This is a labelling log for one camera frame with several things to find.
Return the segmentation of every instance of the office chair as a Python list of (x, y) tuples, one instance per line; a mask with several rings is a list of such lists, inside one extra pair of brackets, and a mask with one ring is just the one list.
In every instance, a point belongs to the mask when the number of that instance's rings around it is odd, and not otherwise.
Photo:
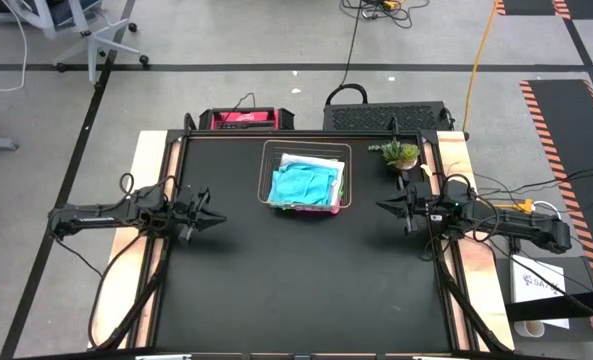
[[(76, 32), (82, 37), (76, 44), (57, 56), (53, 64), (56, 70), (64, 72), (67, 66), (63, 61), (80, 53), (87, 52), (89, 81), (95, 86), (96, 64), (98, 56), (105, 56), (106, 51), (125, 51), (139, 55), (143, 67), (149, 65), (149, 58), (137, 49), (112, 41), (114, 34), (128, 27), (136, 32), (138, 27), (129, 23), (129, 19), (122, 19), (116, 23), (110, 22), (101, 9), (102, 0), (5, 0), (9, 8), (26, 23), (43, 30), (45, 37), (54, 39), (62, 33)], [(89, 30), (89, 24), (101, 17), (107, 26), (94, 32)], [(11, 13), (0, 13), (0, 24), (15, 23)]]

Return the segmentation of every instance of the extension cord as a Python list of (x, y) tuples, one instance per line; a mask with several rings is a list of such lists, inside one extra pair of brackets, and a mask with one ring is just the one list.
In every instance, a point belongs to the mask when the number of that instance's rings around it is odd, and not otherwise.
[(27, 49), (27, 37), (25, 36), (25, 30), (23, 29), (23, 24), (21, 23), (20, 18), (18, 18), (18, 15), (14, 12), (14, 10), (12, 10), (11, 6), (9, 6), (9, 4), (7, 3), (7, 0), (1, 0), (1, 1), (9, 9), (9, 11), (12, 13), (12, 15), (14, 15), (14, 18), (16, 19), (16, 23), (18, 24), (18, 28), (20, 29), (20, 33), (23, 36), (23, 44), (25, 47), (25, 55), (23, 56), (23, 70), (21, 73), (20, 85), (13, 87), (13, 88), (9, 88), (9, 89), (0, 89), (0, 92), (10, 92), (10, 91), (22, 89), (25, 86), (25, 73), (27, 71), (26, 70), (26, 68), (27, 68), (27, 53), (29, 51)]

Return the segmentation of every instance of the black tabletop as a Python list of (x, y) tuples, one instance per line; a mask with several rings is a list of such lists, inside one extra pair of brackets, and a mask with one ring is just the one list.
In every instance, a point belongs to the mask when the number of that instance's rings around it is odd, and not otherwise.
[(375, 202), (395, 177), (352, 147), (353, 200), (337, 215), (269, 208), (257, 198), (265, 139), (191, 139), (181, 182), (209, 186), (228, 221), (173, 248), (155, 338), (161, 351), (445, 352), (449, 349), (427, 237)]

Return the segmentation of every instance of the potted plant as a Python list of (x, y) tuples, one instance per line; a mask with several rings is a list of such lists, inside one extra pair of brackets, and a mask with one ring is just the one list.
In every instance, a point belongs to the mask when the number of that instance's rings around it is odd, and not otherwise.
[(396, 172), (409, 170), (418, 163), (420, 150), (413, 144), (401, 144), (394, 139), (383, 145), (372, 145), (369, 151), (382, 151), (385, 162)]

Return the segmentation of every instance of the white cup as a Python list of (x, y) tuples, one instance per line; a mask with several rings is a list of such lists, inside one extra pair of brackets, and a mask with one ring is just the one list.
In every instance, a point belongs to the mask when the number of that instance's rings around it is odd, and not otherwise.
[(545, 324), (538, 320), (517, 321), (514, 329), (518, 335), (524, 337), (541, 337), (545, 334)]

